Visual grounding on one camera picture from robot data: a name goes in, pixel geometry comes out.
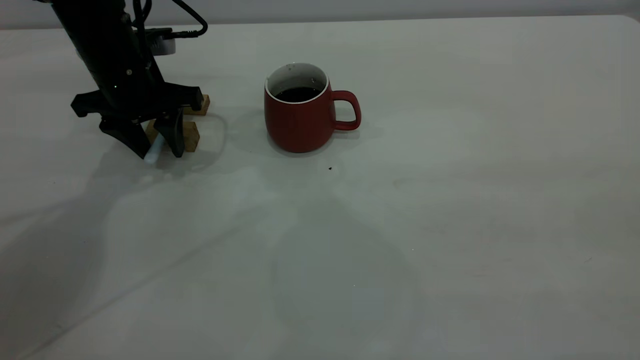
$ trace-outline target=coffee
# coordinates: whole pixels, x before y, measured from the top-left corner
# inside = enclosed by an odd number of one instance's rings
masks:
[[[320,90],[302,87],[284,90],[276,95],[276,99],[286,102],[303,102],[311,100],[318,95],[320,95]]]

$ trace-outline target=wall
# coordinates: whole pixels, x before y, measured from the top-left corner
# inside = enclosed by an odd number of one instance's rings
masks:
[[[186,0],[210,23],[627,13],[639,0]],[[131,0],[127,0],[131,11]],[[52,28],[48,5],[2,0],[0,28]],[[170,0],[156,0],[148,24],[192,24]]]

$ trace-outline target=wooden block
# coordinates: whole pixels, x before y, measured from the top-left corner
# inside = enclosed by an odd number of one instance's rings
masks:
[[[184,150],[186,152],[196,151],[198,142],[200,141],[200,133],[198,132],[196,123],[193,121],[185,121],[182,124],[182,128],[184,130]]]
[[[209,100],[209,96],[205,94],[202,96],[202,109],[200,109],[200,111],[194,111],[192,108],[184,108],[184,114],[204,116],[207,114],[210,104],[211,101]]]
[[[147,124],[147,128],[145,129],[145,133],[147,134],[147,138],[150,143],[154,143],[158,136],[158,131],[154,128],[155,122],[155,120],[150,120]],[[193,121],[183,122],[182,131],[184,132],[184,150],[186,152],[195,152],[198,147],[198,142],[200,141],[200,133],[198,132],[196,123]],[[163,151],[171,151],[166,142],[164,143]]]

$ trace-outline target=white tabletop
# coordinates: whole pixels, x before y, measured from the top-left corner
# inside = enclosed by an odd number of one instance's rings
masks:
[[[640,25],[619,16],[215,25],[154,166],[77,118],[62,30],[0,32],[0,358],[640,356]],[[312,62],[358,131],[292,155],[262,86]],[[339,117],[353,116],[340,103]]]

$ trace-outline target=mug handle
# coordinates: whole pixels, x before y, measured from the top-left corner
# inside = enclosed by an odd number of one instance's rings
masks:
[[[358,99],[356,99],[356,96],[353,95],[352,92],[338,90],[338,91],[332,92],[331,97],[333,101],[338,101],[338,100],[348,101],[351,104],[351,106],[353,106],[353,111],[355,111],[356,113],[355,121],[352,121],[352,122],[336,121],[335,129],[344,130],[344,131],[357,129],[360,126],[360,121],[362,121],[362,114],[360,113],[360,103],[358,103]]]

